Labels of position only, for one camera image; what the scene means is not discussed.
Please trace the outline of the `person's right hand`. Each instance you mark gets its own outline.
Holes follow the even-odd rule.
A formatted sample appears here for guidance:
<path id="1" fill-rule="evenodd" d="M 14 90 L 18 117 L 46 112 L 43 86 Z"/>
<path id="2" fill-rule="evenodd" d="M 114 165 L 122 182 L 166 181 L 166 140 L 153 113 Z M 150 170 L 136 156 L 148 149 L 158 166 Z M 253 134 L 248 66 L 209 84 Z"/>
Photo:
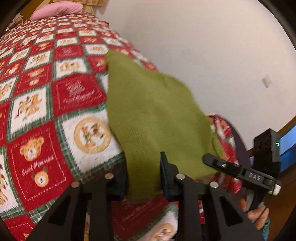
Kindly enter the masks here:
<path id="1" fill-rule="evenodd" d="M 247 211 L 247 203 L 245 199 L 240 199 L 238 202 L 240 208 L 245 212 L 247 217 L 254 221 L 255 227 L 260 231 L 267 231 L 269 229 L 270 225 L 270 219 L 269 219 L 269 208 L 266 207 L 264 204 L 260 206 L 257 209 Z"/>

